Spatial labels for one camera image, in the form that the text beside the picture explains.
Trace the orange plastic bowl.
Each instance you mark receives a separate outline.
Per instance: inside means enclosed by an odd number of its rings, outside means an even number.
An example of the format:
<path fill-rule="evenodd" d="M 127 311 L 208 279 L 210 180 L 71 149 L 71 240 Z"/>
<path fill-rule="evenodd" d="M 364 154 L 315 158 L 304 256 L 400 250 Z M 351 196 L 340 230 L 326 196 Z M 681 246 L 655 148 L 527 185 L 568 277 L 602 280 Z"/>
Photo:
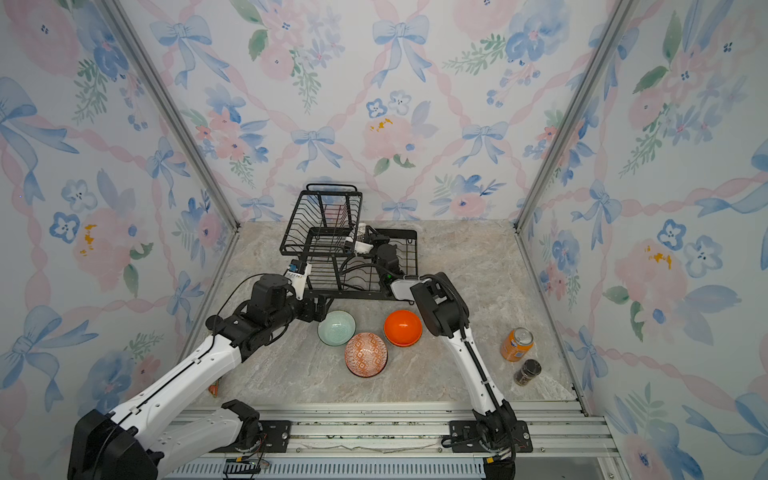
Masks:
<path fill-rule="evenodd" d="M 384 333 L 387 340 L 401 348 L 416 344 L 422 336 L 422 320 L 408 310 L 397 310 L 385 320 Z"/>

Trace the pale green ceramic bowl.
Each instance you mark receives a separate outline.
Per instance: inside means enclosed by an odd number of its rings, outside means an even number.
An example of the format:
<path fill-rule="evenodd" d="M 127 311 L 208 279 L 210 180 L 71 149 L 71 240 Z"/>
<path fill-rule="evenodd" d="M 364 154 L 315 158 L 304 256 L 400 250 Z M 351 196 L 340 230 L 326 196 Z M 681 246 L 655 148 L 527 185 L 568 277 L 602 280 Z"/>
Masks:
<path fill-rule="evenodd" d="M 331 311 L 319 323 L 317 334 L 322 343 L 336 347 L 345 345 L 356 333 L 356 321 L 346 311 Z"/>

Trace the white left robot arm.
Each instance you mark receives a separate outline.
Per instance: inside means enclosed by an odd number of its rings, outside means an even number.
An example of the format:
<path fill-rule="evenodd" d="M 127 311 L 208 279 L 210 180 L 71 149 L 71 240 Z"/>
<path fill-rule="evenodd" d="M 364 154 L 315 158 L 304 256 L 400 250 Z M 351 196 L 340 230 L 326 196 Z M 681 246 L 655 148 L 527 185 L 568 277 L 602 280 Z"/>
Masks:
<path fill-rule="evenodd" d="M 295 320 L 325 319 L 331 299 L 308 293 L 296 275 L 259 274 L 233 313 L 205 321 L 209 336 L 168 373 L 124 403 L 93 409 L 76 423 L 70 479 L 159 479 L 222 447 L 252 453 L 265 440 L 259 412 L 240 400 L 206 418 L 172 421 L 216 380 L 273 344 Z"/>

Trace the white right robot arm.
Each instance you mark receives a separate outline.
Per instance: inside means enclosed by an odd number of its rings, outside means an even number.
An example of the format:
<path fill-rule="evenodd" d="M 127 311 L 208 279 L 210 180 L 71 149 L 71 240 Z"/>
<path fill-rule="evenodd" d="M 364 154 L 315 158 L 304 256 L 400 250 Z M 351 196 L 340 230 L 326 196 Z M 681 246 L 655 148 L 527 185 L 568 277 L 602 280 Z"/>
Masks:
<path fill-rule="evenodd" d="M 517 416 L 477 349 L 468 305 L 449 277 L 443 272 L 406 275 L 397 248 L 380 234 L 365 235 L 355 244 L 355 252 L 372 260 L 372 268 L 394 299 L 415 304 L 427 330 L 451 352 L 470 395 L 482 448 L 495 461 L 513 460 Z"/>

